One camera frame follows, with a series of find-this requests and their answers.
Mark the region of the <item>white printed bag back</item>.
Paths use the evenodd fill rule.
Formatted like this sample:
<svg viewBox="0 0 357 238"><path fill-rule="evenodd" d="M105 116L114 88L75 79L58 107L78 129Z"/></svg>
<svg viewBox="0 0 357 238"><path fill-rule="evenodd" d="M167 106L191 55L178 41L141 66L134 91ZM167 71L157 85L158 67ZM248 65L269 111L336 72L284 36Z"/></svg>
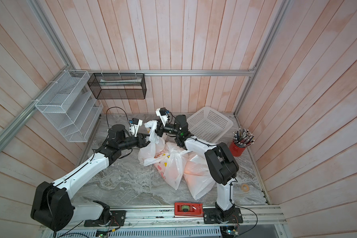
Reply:
<svg viewBox="0 0 357 238"><path fill-rule="evenodd" d="M157 125L157 120L151 120L144 124L149 133L149 138L147 140L149 144L146 147L141 148L138 153L138 159L143 166L154 164L155 156L165 148L167 135L163 134L162 136L158 136Z"/></svg>

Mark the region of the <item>white printed bag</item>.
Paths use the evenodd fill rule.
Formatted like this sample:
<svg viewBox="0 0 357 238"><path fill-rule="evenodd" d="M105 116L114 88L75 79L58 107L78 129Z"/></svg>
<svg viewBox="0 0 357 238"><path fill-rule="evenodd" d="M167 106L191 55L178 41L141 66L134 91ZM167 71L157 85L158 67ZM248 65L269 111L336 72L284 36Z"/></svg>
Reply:
<svg viewBox="0 0 357 238"><path fill-rule="evenodd" d="M158 136L157 125L157 120L151 120L144 124L149 133L149 138L147 140L149 144L146 147L141 148L138 153L138 159L143 166L154 164L155 156L165 148L167 135L163 134L162 136Z"/></svg>
<svg viewBox="0 0 357 238"><path fill-rule="evenodd" d="M155 163L152 165L155 166L162 179L177 190L188 160L188 150L178 147L175 143L166 142L164 150L155 156Z"/></svg>

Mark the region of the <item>white plastic bag front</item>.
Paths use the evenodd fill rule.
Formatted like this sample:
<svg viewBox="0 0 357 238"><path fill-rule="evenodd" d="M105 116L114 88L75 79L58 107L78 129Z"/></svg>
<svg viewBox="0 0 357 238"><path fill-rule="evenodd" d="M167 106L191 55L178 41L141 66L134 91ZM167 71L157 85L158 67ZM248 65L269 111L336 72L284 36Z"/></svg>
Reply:
<svg viewBox="0 0 357 238"><path fill-rule="evenodd" d="M189 153L183 177L195 200L206 195L216 183L210 174L206 160L194 152Z"/></svg>

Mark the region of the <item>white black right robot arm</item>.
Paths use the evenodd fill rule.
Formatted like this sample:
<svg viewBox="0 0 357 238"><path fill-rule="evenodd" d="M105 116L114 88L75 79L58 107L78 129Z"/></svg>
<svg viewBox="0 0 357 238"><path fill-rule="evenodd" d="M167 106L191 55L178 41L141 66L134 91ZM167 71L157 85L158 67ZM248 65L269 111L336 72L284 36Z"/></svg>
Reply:
<svg viewBox="0 0 357 238"><path fill-rule="evenodd" d="M198 139L188 130L185 115L176 116L173 123L169 123L169 113L159 117L156 134L161 137L166 133L175 138L178 147L204 156L210 175L217 183L215 209L204 210L206 215L204 222L221 224L231 221L234 215L237 216L240 213L239 208L234 204L233 197L233 185L237 182L239 165L228 146L223 142L210 144Z"/></svg>

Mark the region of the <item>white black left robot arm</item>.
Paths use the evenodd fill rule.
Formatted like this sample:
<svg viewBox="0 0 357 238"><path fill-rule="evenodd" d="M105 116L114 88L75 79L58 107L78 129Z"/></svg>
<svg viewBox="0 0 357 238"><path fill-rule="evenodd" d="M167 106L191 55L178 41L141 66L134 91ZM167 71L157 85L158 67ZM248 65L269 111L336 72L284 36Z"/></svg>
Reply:
<svg viewBox="0 0 357 238"><path fill-rule="evenodd" d="M146 147L149 135L137 132L130 135L124 125L117 124L108 130L103 144L77 168L54 182L43 182L35 191L30 217L58 232L71 222L91 220L107 226L112 219L109 205L94 200L89 203L71 203L74 195L100 171L125 156L125 150Z"/></svg>

